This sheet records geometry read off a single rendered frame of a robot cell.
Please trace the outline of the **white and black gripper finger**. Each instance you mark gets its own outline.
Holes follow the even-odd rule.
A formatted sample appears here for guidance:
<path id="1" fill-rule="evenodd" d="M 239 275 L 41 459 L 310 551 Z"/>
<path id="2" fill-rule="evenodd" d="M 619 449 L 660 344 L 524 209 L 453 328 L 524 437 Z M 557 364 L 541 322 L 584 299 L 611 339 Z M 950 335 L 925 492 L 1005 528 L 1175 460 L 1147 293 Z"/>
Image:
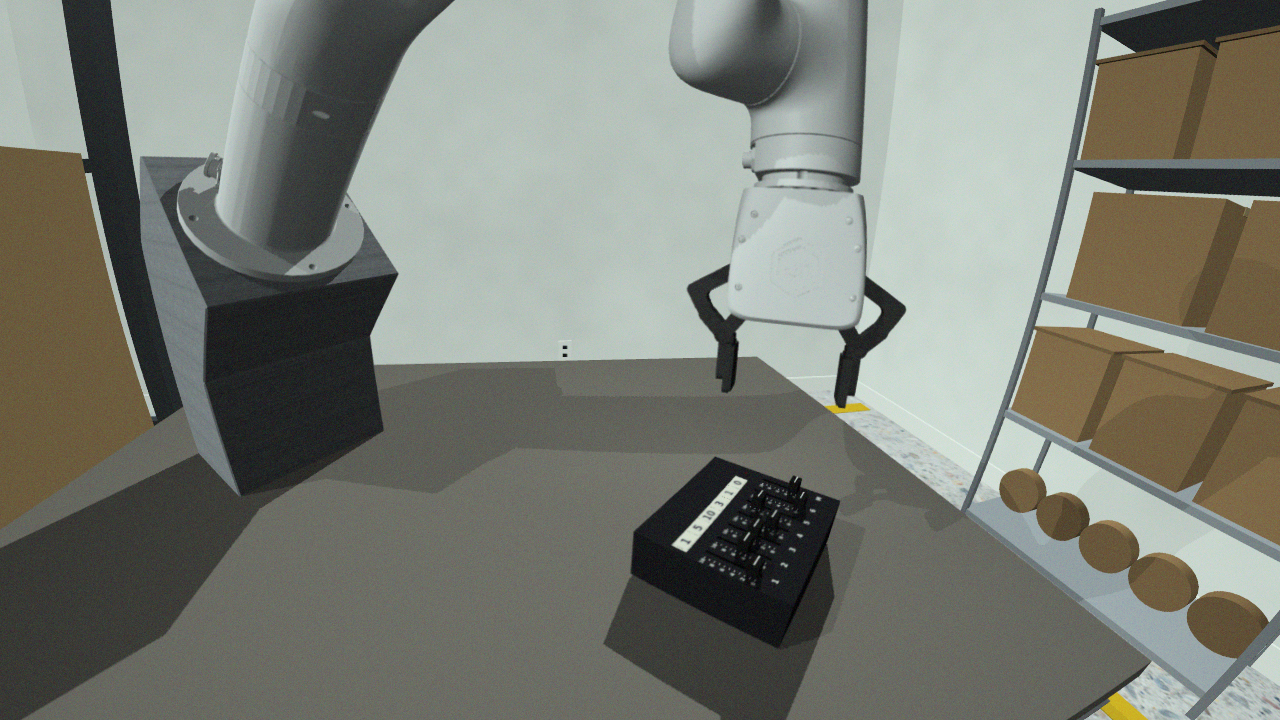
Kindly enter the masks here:
<path id="1" fill-rule="evenodd" d="M 865 357 L 872 348 L 881 345 L 906 313 L 904 304 L 868 277 L 864 295 L 881 307 L 881 316 L 860 334 L 855 327 L 838 331 L 846 345 L 838 357 L 835 404 L 844 409 L 846 407 L 847 396 L 855 396 L 856 393 L 861 357 Z"/>
<path id="2" fill-rule="evenodd" d="M 710 302 L 710 291 L 728 282 L 730 264 L 712 272 L 708 275 L 694 281 L 687 286 L 687 292 L 698 310 L 698 315 L 707 328 L 714 334 L 718 342 L 716 379 L 722 379 L 721 392 L 728 393 L 733 388 L 739 357 L 739 341 L 736 331 L 742 325 L 742 319 L 730 314 L 727 319 L 718 313 Z"/>

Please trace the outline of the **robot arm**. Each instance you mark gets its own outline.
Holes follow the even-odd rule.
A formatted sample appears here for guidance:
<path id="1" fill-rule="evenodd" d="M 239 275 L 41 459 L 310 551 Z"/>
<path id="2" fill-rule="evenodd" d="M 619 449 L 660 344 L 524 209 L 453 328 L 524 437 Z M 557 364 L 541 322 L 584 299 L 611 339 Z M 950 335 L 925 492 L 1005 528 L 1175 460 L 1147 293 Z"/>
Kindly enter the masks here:
<path id="1" fill-rule="evenodd" d="M 178 191 L 189 240 L 265 281 L 348 266 L 364 241 L 349 182 L 404 53 L 451 3 L 256 0 L 224 158 L 210 152 Z M 852 187 L 867 24 L 868 0 L 677 0 L 669 61 L 692 88 L 748 108 L 742 168 L 758 181 Z"/>

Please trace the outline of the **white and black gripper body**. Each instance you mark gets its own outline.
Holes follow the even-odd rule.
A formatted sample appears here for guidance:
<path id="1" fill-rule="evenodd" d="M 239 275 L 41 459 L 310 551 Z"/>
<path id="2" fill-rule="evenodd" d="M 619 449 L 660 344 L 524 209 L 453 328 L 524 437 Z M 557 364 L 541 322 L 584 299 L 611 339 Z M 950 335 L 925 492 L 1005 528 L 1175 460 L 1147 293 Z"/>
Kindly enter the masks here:
<path id="1" fill-rule="evenodd" d="M 742 190 L 727 288 L 733 316 L 846 331 L 861 319 L 865 281 L 863 195 L 808 179 Z"/>

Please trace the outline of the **black lighting desk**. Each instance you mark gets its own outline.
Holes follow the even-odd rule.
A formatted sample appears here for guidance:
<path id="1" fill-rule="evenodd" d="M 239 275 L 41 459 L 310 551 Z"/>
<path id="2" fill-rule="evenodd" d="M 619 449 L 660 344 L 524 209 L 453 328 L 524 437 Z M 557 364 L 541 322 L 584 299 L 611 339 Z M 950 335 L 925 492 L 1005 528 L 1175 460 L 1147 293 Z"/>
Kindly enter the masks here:
<path id="1" fill-rule="evenodd" d="M 631 574 L 780 648 L 840 503 L 801 482 L 713 457 L 634 530 Z"/>

